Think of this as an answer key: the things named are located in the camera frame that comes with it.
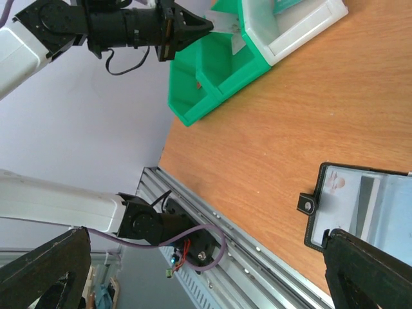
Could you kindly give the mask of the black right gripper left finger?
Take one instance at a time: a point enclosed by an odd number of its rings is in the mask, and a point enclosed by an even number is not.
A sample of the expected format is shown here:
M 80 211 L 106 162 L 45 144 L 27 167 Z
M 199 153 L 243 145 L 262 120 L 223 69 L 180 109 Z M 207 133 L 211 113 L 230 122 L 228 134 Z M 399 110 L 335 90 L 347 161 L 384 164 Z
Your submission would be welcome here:
M 90 265 L 87 228 L 68 230 L 1 267 L 1 308 L 78 308 Z

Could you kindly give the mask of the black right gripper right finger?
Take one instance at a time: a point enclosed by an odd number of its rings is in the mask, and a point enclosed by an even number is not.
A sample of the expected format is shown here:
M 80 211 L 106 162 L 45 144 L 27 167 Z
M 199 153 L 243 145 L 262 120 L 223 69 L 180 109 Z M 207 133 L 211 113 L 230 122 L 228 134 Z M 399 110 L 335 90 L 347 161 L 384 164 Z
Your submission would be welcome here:
M 411 267 L 342 229 L 322 241 L 336 308 L 411 308 Z

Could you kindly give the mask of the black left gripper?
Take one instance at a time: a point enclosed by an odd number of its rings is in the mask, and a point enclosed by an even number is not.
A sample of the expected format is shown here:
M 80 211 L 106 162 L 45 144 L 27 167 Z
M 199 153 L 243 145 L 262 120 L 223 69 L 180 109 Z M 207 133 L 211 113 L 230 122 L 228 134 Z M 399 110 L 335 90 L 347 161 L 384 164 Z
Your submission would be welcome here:
M 188 11 L 175 1 L 155 1 L 159 16 L 160 43 L 155 46 L 160 62 L 172 61 L 184 50 L 214 29 L 212 21 Z

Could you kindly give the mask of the white cherry blossom VIP card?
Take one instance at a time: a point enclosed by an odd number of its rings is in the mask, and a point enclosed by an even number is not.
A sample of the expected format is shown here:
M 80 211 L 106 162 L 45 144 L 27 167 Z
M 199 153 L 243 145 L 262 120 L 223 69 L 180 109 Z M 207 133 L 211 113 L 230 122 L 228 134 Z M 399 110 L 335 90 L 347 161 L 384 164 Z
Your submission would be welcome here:
M 211 32 L 232 35 L 241 32 L 240 20 L 237 14 L 207 10 L 205 18 L 213 24 Z

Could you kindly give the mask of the black card holder wallet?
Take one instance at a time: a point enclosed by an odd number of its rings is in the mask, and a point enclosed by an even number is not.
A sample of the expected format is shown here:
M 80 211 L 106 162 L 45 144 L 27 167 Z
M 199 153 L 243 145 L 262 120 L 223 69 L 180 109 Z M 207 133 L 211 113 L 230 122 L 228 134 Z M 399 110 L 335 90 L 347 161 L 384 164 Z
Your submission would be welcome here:
M 321 251 L 324 232 L 342 229 L 411 264 L 411 173 L 324 162 L 297 210 L 308 216 L 307 247 Z

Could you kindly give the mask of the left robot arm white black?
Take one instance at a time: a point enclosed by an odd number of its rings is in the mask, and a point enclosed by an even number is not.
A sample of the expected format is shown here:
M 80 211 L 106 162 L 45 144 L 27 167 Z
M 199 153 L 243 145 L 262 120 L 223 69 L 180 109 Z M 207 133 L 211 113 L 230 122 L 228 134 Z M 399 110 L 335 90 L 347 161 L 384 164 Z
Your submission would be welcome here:
M 133 193 L 171 124 L 168 65 L 119 48 L 110 67 L 74 47 L 1 101 L 1 167 L 96 191 Z

